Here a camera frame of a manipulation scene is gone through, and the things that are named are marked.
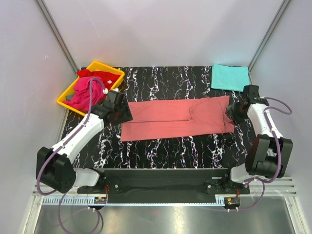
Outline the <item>right aluminium frame post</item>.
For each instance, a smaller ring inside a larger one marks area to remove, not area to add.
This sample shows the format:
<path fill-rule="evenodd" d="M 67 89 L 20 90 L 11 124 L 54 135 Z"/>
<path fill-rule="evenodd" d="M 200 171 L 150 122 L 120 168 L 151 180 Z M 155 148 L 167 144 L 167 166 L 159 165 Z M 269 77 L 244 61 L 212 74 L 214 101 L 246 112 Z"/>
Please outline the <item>right aluminium frame post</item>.
<path fill-rule="evenodd" d="M 284 14 L 288 10 L 292 0 L 283 0 L 280 7 L 278 8 L 273 20 L 271 21 L 264 37 L 262 38 L 254 56 L 251 59 L 251 62 L 248 66 L 249 73 L 254 68 L 255 64 L 257 63 L 258 59 L 260 58 L 263 50 L 265 49 L 267 43 L 269 42 L 270 38 L 272 37 L 273 33 L 275 32 L 276 28 L 278 27 L 279 23 L 281 22 Z"/>

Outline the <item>right small circuit board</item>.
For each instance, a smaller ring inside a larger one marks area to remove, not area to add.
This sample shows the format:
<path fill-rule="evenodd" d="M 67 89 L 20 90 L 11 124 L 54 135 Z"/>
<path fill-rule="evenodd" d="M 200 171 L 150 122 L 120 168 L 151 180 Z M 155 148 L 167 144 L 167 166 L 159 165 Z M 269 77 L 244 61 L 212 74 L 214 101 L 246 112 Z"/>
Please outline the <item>right small circuit board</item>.
<path fill-rule="evenodd" d="M 240 198 L 239 197 L 229 197 L 226 199 L 227 205 L 238 205 L 240 204 Z"/>

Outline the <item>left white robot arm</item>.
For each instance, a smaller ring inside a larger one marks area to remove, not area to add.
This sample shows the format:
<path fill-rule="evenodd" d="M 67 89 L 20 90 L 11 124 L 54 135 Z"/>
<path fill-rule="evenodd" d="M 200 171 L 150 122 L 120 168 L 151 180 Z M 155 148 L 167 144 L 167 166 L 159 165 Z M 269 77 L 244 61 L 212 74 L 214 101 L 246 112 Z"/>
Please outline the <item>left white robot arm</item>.
<path fill-rule="evenodd" d="M 62 194 L 73 187 L 88 186 L 94 193 L 105 188 L 100 172 L 89 168 L 74 168 L 73 163 L 88 142 L 108 125 L 132 120 L 126 96 L 115 90 L 105 100 L 91 107 L 82 121 L 51 148 L 42 147 L 37 153 L 37 184 L 43 183 Z"/>

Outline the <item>left small circuit board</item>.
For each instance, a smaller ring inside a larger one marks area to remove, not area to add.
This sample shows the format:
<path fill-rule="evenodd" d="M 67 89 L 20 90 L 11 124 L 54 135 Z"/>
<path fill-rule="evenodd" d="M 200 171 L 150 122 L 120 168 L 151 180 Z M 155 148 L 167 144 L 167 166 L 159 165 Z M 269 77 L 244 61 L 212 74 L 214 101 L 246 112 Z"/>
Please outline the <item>left small circuit board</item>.
<path fill-rule="evenodd" d="M 106 204 L 106 203 L 107 203 L 107 197 L 96 196 L 96 197 L 94 198 L 94 203 L 95 203 L 95 204 Z"/>

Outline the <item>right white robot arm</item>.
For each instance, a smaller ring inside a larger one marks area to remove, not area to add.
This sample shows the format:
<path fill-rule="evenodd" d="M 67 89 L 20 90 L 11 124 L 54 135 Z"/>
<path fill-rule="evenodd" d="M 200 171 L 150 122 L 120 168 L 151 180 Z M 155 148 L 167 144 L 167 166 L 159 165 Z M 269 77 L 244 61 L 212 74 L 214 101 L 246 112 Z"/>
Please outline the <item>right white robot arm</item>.
<path fill-rule="evenodd" d="M 270 111 L 276 110 L 291 115 L 292 109 L 284 102 L 287 110 L 283 111 L 269 104 L 270 97 L 261 97 L 259 87 L 246 85 L 243 88 L 243 99 L 227 107 L 227 116 L 238 125 L 250 121 L 256 138 L 247 153 L 244 164 L 232 167 L 221 181 L 226 193 L 233 193 L 238 187 L 247 186 L 258 180 L 263 184 L 274 182 L 285 174 L 293 142 L 282 136 L 277 129 Z"/>

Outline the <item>yellow plastic bin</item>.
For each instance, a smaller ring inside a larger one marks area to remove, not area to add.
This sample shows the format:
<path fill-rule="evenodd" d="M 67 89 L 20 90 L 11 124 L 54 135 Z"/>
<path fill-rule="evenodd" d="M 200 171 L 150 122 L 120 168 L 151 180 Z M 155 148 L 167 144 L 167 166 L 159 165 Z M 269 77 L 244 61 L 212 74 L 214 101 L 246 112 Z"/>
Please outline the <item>yellow plastic bin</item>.
<path fill-rule="evenodd" d="M 105 71 L 105 72 L 110 72 L 116 75 L 120 75 L 119 79 L 115 82 L 115 84 L 112 86 L 112 89 L 118 88 L 120 86 L 120 84 L 123 82 L 123 78 L 125 73 L 122 70 L 110 67 L 108 65 L 105 65 L 103 63 L 100 63 L 98 61 L 93 61 L 86 69 L 88 69 L 89 71 Z M 76 78 L 76 80 L 58 97 L 57 99 L 57 103 L 60 104 L 61 106 L 76 112 L 82 116 L 85 116 L 88 112 L 82 112 L 79 110 L 76 110 L 66 104 L 64 104 L 63 102 L 66 100 L 70 100 L 73 95 L 74 95 L 74 86 L 76 85 L 77 81 L 79 80 L 79 76 L 78 78 Z"/>

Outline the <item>salmon pink t-shirt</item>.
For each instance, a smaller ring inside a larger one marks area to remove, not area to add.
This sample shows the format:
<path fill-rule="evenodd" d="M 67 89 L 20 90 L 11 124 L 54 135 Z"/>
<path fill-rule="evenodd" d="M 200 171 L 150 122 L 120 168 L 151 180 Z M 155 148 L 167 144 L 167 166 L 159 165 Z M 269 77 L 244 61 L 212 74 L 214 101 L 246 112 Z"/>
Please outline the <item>salmon pink t-shirt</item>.
<path fill-rule="evenodd" d="M 121 140 L 138 141 L 234 132 L 226 115 L 229 96 L 130 102 L 133 120 L 122 124 Z"/>

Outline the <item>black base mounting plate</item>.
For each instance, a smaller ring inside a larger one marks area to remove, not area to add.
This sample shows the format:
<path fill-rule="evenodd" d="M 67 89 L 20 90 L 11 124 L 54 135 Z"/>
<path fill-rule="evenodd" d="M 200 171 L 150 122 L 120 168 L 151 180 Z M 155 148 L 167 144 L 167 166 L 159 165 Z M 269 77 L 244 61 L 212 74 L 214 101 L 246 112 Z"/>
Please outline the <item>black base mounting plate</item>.
<path fill-rule="evenodd" d="M 227 169 L 106 169 L 96 187 L 83 186 L 79 194 L 115 198 L 170 201 L 207 201 L 216 195 L 248 195 L 249 186 L 225 185 Z"/>

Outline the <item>aluminium frame post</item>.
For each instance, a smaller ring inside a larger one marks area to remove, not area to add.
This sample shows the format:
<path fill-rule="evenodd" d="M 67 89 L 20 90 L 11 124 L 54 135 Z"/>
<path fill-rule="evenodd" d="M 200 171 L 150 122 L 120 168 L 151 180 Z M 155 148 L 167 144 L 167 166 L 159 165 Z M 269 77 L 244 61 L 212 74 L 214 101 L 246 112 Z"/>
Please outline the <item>aluminium frame post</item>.
<path fill-rule="evenodd" d="M 288 10 L 292 0 L 283 0 L 280 7 L 278 8 L 273 20 L 271 21 L 264 37 L 262 38 L 254 56 L 251 59 L 251 62 L 248 66 L 249 73 L 254 68 L 255 64 L 257 63 L 258 59 L 260 58 L 263 50 L 265 49 L 267 43 L 269 42 L 270 38 L 272 37 L 273 33 L 275 32 L 276 28 L 278 27 L 279 23 L 281 22 L 284 14 Z"/>
<path fill-rule="evenodd" d="M 49 29 L 51 30 L 57 44 L 59 45 L 61 51 L 63 52 L 63 55 L 65 56 L 67 62 L 69 63 L 71 69 L 76 73 L 78 71 L 78 66 L 76 62 L 74 61 L 73 56 L 71 55 L 58 27 L 55 23 L 45 1 L 43 0 L 34 0 L 35 4 L 37 5 L 39 11 L 41 12 L 43 18 L 45 19 Z"/>

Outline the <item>left aluminium frame post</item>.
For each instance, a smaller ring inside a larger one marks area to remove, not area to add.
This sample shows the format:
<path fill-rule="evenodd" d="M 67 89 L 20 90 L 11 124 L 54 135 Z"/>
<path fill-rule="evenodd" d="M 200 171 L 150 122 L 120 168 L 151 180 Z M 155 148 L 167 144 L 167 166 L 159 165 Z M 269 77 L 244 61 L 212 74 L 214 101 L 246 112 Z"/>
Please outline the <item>left aluminium frame post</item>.
<path fill-rule="evenodd" d="M 63 55 L 65 56 L 67 62 L 69 63 L 71 69 L 76 73 L 78 71 L 78 66 L 76 62 L 74 61 L 73 56 L 71 55 L 58 27 L 55 23 L 45 1 L 43 0 L 34 0 L 35 4 L 37 5 L 39 11 L 41 12 L 43 18 L 45 19 L 49 29 L 51 30 L 57 44 L 59 45 L 61 51 L 63 52 Z"/>

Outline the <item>red t-shirt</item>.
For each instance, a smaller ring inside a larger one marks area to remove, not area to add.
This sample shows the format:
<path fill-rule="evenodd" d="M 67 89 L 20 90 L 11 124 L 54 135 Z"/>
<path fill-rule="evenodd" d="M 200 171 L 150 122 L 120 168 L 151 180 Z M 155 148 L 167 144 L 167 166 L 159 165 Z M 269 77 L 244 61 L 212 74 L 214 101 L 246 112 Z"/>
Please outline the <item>red t-shirt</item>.
<path fill-rule="evenodd" d="M 115 82 L 120 77 L 120 75 L 116 75 L 116 74 L 113 74 L 110 72 L 105 72 L 105 71 L 92 71 L 91 72 L 88 69 L 83 69 L 81 71 L 78 71 L 77 75 L 80 78 L 83 78 L 83 77 L 99 77 L 108 90 L 112 89 L 112 86 L 115 84 Z"/>

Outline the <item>magenta t-shirt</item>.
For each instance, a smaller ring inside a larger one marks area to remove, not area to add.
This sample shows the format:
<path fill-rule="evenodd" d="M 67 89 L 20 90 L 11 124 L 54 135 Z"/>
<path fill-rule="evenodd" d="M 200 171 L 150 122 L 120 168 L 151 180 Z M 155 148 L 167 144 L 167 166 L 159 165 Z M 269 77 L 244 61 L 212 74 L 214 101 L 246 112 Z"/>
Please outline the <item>magenta t-shirt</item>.
<path fill-rule="evenodd" d="M 106 87 L 100 77 L 79 78 L 74 86 L 74 95 L 63 103 L 82 112 L 88 112 L 89 107 L 98 104 L 106 95 Z"/>

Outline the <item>small circuit board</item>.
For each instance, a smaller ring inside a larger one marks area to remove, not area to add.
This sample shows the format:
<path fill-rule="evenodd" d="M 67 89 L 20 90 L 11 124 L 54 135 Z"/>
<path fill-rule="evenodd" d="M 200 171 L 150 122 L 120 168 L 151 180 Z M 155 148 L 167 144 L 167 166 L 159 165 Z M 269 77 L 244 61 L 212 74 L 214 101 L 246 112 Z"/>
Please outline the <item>small circuit board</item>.
<path fill-rule="evenodd" d="M 96 196 L 96 197 L 94 198 L 94 203 L 95 203 L 95 204 L 106 204 L 106 203 L 107 203 L 107 197 Z"/>
<path fill-rule="evenodd" d="M 226 199 L 227 205 L 238 205 L 240 204 L 240 198 L 239 197 L 229 197 Z"/>

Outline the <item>folded turquoise t-shirt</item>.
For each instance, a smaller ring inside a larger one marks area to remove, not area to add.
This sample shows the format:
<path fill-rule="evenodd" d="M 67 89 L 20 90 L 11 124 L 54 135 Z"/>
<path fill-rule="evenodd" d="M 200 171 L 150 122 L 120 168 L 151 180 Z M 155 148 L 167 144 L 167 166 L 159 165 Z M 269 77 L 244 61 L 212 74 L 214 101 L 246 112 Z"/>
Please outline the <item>folded turquoise t-shirt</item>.
<path fill-rule="evenodd" d="M 247 67 L 213 64 L 211 88 L 242 92 L 249 84 Z"/>

